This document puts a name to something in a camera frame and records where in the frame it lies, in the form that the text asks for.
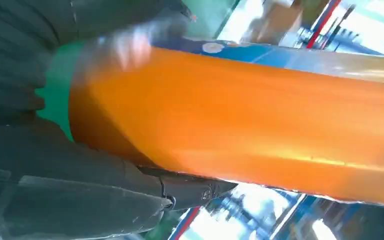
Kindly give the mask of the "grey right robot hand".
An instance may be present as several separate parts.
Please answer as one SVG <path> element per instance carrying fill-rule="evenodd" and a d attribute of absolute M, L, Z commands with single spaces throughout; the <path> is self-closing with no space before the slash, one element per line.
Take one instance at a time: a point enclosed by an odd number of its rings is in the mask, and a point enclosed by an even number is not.
<path fill-rule="evenodd" d="M 206 205 L 233 182 L 145 171 L 70 141 L 37 112 L 36 90 L 62 45 L 153 20 L 180 26 L 181 0 L 0 0 L 0 238 L 105 239 L 153 229 L 165 212 Z"/>

